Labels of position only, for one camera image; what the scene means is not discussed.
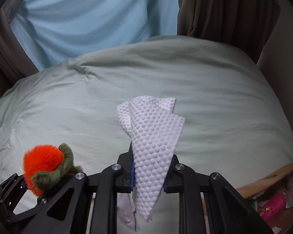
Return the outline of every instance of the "blue fabric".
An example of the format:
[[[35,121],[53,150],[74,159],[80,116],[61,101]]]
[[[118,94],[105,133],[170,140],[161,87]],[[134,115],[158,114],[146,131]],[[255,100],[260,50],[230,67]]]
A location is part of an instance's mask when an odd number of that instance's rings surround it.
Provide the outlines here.
[[[24,0],[10,26],[39,70],[69,57],[176,35],[178,0]]]

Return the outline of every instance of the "towel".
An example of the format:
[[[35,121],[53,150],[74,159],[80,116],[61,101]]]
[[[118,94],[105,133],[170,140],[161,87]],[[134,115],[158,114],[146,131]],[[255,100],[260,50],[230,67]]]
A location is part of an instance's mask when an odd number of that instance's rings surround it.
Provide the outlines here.
[[[140,96],[117,107],[122,129],[131,138],[135,166],[134,203],[150,222],[185,119],[174,115],[176,99]]]

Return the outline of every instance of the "orange plush toy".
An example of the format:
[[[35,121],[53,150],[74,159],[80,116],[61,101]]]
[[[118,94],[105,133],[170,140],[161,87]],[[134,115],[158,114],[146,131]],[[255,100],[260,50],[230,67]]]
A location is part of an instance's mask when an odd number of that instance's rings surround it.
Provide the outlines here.
[[[64,175],[82,172],[74,166],[73,152],[67,144],[58,148],[53,145],[38,145],[26,152],[23,159],[27,188],[36,196],[51,190]]]

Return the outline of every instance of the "metal screw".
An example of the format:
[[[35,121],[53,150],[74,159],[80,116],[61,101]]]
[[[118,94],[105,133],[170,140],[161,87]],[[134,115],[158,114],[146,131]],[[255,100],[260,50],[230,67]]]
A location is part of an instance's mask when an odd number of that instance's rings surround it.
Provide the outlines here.
[[[115,164],[112,165],[112,169],[113,169],[114,171],[117,171],[117,170],[119,170],[120,168],[121,168],[121,165],[118,164],[118,163],[115,163]]]
[[[221,175],[219,173],[212,173],[211,176],[212,176],[212,179],[214,179],[214,180],[218,180],[221,178]]]
[[[84,173],[76,173],[75,178],[76,179],[83,179],[85,177]]]
[[[42,198],[41,203],[46,204],[48,202],[47,198]]]
[[[175,168],[179,171],[183,170],[185,168],[185,166],[182,163],[178,163],[175,165]]]

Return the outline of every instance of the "orange pom-pom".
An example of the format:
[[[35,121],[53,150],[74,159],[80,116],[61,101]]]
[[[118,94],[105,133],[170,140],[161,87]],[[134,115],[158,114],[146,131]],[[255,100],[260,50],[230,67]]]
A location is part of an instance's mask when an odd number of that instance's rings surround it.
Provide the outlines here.
[[[63,152],[53,145],[38,145],[24,155],[23,169],[27,188],[36,196],[42,195],[31,178],[38,171],[52,172],[59,167],[64,159]]]

